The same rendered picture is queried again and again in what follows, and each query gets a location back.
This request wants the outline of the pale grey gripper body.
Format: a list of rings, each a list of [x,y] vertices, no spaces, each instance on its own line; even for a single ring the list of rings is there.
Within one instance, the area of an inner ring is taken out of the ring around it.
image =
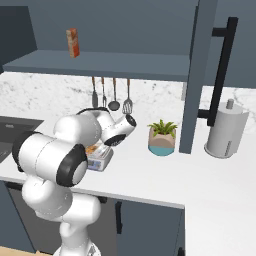
[[[103,157],[110,149],[110,146],[107,146],[104,143],[99,143],[96,150],[97,156]]]

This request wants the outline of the white digital scale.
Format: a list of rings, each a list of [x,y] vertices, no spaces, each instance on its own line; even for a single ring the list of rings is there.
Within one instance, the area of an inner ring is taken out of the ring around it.
[[[96,143],[87,147],[86,155],[88,158],[88,168],[90,170],[102,172],[113,156],[113,149],[111,148],[103,157],[98,157],[96,153],[98,144],[99,143]]]

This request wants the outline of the slate blue base cabinet door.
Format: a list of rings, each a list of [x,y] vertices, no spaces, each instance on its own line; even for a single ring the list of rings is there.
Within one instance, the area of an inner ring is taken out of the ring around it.
[[[118,256],[177,256],[185,250],[185,211],[166,206],[122,202],[122,233],[117,234]]]

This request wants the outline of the orange red bar box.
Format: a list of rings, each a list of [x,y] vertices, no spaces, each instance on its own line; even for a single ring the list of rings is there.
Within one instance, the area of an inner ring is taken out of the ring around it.
[[[68,42],[68,50],[71,58],[76,58],[80,55],[80,48],[78,43],[78,32],[76,28],[70,28],[66,31]]]

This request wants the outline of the hanging black ladle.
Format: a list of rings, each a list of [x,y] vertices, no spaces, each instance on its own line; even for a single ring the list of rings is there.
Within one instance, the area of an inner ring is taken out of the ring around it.
[[[113,79],[113,88],[116,88],[116,79]],[[108,104],[108,107],[111,111],[117,111],[120,108],[120,103],[114,99]]]

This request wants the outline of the hanging slotted steel spatula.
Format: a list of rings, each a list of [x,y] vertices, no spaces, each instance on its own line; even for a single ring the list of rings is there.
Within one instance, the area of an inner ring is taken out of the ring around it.
[[[123,102],[123,114],[131,114],[133,110],[133,102],[130,99],[130,80],[127,80],[127,99]]]

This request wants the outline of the hanging steel turner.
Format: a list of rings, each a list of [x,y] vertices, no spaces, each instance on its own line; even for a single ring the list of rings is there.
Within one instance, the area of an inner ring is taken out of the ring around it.
[[[97,92],[96,92],[95,77],[94,76],[92,76],[92,84],[93,84],[92,106],[93,106],[93,108],[98,108],[98,95],[97,95]]]

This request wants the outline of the hanging steel fork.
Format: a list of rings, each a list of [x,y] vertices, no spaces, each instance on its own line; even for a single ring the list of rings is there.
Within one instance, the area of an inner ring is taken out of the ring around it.
[[[103,98],[102,98],[102,102],[103,102],[103,107],[107,107],[107,98],[106,98],[106,95],[105,95],[105,88],[104,88],[104,85],[105,85],[105,82],[104,82],[104,77],[101,77],[101,83],[102,83],[102,94],[103,94]]]

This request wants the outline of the green plant in pot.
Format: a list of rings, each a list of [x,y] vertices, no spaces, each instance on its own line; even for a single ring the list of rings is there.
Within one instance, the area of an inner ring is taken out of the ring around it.
[[[156,156],[168,156],[175,150],[176,129],[174,122],[160,120],[148,125],[148,149]]]

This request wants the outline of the dark grey dishwasher front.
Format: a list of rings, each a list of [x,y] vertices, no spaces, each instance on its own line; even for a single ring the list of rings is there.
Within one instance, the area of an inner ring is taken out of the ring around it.
[[[6,182],[5,185],[9,189],[34,248],[40,252],[53,254],[61,245],[59,223],[38,218],[22,199],[20,184]],[[117,256],[114,203],[106,197],[99,197],[99,200],[101,214],[97,222],[88,227],[88,233],[102,256]]]

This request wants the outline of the white paper towel roll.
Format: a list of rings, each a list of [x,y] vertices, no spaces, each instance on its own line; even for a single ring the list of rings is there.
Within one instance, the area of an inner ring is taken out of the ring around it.
[[[231,157],[238,150],[249,113],[234,103],[233,99],[221,102],[215,124],[210,128],[205,151],[220,159]]]

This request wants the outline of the slate blue wall cabinet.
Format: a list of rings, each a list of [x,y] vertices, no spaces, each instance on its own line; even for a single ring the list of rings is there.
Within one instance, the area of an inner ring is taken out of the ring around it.
[[[0,0],[0,68],[184,82],[199,0]],[[218,0],[214,26],[238,25],[228,87],[256,88],[256,0]],[[66,31],[76,28],[71,58]],[[213,84],[223,40],[211,37],[204,82]]]

